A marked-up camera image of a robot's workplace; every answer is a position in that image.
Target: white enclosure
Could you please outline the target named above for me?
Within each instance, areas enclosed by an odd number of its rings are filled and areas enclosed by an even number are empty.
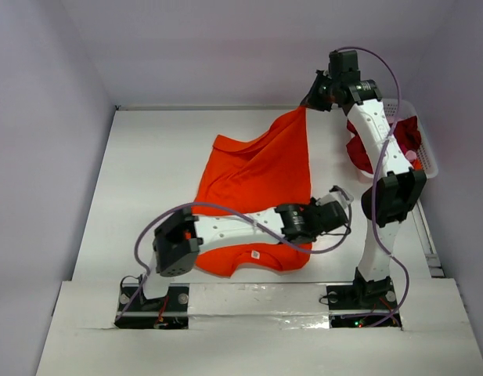
[[[424,121],[422,203],[483,355],[483,0],[0,0],[0,375],[36,372],[116,107],[293,106],[344,45]]]

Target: red cloth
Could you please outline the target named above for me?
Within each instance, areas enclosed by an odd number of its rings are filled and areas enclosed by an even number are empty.
[[[305,114],[305,108],[298,107],[278,117],[266,133],[247,143],[217,136],[196,201],[221,204],[242,213],[286,203],[308,204],[311,174]],[[213,208],[193,211],[224,214]],[[302,247],[311,249],[310,244]],[[282,244],[242,244],[206,252],[197,258],[196,266],[230,277],[245,262],[283,272],[300,269],[308,260],[309,255]]]
[[[346,146],[351,162],[360,170],[373,174],[372,165],[369,162],[363,142],[350,121],[348,121],[348,130],[355,135]],[[406,154],[408,150],[419,150],[420,144],[422,143],[422,136],[418,129],[416,116],[398,122],[395,129],[395,138],[398,140],[399,148],[403,154]]]

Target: screw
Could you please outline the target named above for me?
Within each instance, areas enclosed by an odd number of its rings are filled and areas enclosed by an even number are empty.
[[[385,298],[388,302],[395,302],[396,301],[396,294],[393,291],[388,291],[385,295]]]
[[[331,291],[327,296],[326,298],[328,298],[328,303],[332,303],[332,304],[335,304],[338,302],[338,298],[337,298],[337,292],[335,291]]]
[[[130,298],[125,294],[121,294],[121,296],[119,297],[119,303],[121,304],[128,304],[129,301],[130,301]]]
[[[189,296],[187,294],[182,293],[178,296],[178,302],[180,304],[187,304],[188,301],[189,301]]]

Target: orange t-shirt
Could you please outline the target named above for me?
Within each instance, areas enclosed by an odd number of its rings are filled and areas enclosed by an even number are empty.
[[[279,204],[308,204],[311,174],[305,114],[305,108],[298,107],[278,117],[266,133],[247,143],[217,136],[196,201],[220,204],[242,213]],[[193,211],[225,214],[214,208]],[[310,249],[311,245],[301,247]],[[241,244],[208,251],[197,258],[196,266],[230,277],[243,263],[283,272],[300,269],[308,260],[308,254],[284,244]]]

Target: white basket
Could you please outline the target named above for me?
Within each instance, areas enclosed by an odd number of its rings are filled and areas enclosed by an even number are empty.
[[[385,116],[388,118],[394,117],[396,109],[398,108],[398,100],[382,99],[382,102],[384,102]],[[410,102],[402,100],[401,109],[399,111],[399,119],[405,120],[412,116],[416,116],[417,118],[420,136],[422,137],[422,143],[420,144],[419,150],[416,152],[416,155],[420,163],[422,164],[422,167],[424,168],[427,178],[431,179],[438,174],[438,165],[436,164],[436,160],[434,159],[434,154],[432,152],[431,146],[427,141],[426,132],[424,131],[422,122],[420,121],[420,118],[415,111],[415,107],[413,107]],[[360,182],[369,183],[373,180],[373,174],[369,174],[368,172],[365,172],[358,168],[356,170],[358,171],[358,178]]]

